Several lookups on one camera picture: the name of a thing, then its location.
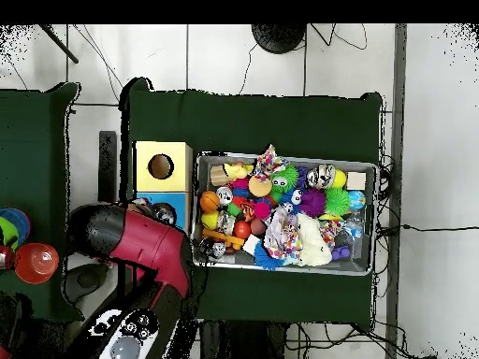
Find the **orange ball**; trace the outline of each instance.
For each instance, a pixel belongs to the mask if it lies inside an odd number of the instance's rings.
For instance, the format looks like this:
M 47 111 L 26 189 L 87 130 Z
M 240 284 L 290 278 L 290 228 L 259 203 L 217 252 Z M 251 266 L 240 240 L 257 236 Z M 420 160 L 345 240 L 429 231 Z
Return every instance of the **orange ball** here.
M 251 234 L 251 226 L 248 222 L 238 221 L 235 224 L 235 236 L 241 239 L 246 239 Z
M 205 213 L 212 213 L 220 206 L 220 198 L 215 192 L 205 192 L 199 199 L 199 205 Z

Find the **wooden block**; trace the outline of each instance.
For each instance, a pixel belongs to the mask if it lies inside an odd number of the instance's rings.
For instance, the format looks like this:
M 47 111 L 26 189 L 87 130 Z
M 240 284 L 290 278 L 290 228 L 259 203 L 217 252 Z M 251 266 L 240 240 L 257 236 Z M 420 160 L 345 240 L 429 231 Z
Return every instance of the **wooden block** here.
M 170 204 L 176 211 L 176 225 L 184 230 L 186 234 L 190 229 L 191 214 L 191 193 L 150 193 L 138 192 L 137 198 L 147 198 L 150 203 L 158 204 L 160 202 Z
M 139 141 L 133 155 L 138 192 L 191 191 L 193 151 L 186 143 Z
M 366 174 L 359 172 L 348 172 L 346 190 L 366 190 Z

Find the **red cup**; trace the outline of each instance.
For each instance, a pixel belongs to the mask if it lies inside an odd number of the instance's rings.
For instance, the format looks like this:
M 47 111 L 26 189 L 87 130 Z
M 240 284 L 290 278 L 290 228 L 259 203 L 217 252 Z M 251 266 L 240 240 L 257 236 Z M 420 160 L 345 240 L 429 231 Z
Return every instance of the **red cup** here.
M 15 255 L 15 273 L 24 282 L 43 283 L 53 275 L 59 261 L 57 251 L 50 245 L 24 244 Z

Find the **green table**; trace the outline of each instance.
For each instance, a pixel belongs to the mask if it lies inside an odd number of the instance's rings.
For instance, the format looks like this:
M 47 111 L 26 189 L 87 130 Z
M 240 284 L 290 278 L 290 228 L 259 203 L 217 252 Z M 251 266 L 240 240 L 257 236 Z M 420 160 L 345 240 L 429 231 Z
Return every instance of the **green table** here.
M 123 89 L 122 189 L 132 194 L 131 145 L 185 141 L 195 152 L 260 153 L 379 162 L 377 93 L 360 99 L 152 92 L 146 79 Z M 204 268 L 195 270 L 202 287 Z M 346 277 L 210 268 L 198 318 L 357 323 L 369 329 L 371 275 Z
M 32 223 L 28 242 L 51 244 L 61 258 L 52 278 L 40 285 L 13 271 L 0 275 L 0 290 L 30 298 L 34 317 L 56 322 L 81 319 L 62 295 L 65 268 L 65 115 L 78 92 L 74 83 L 38 91 L 0 90 L 0 207 L 18 208 Z

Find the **red ball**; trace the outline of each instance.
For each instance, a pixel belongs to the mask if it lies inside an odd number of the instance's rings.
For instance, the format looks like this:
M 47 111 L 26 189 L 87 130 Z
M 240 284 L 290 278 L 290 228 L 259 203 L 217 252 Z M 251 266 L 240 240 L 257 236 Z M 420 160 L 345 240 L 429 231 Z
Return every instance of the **red ball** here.
M 246 239 L 251 234 L 251 226 L 248 222 L 238 221 L 235 224 L 235 236 L 241 239 Z

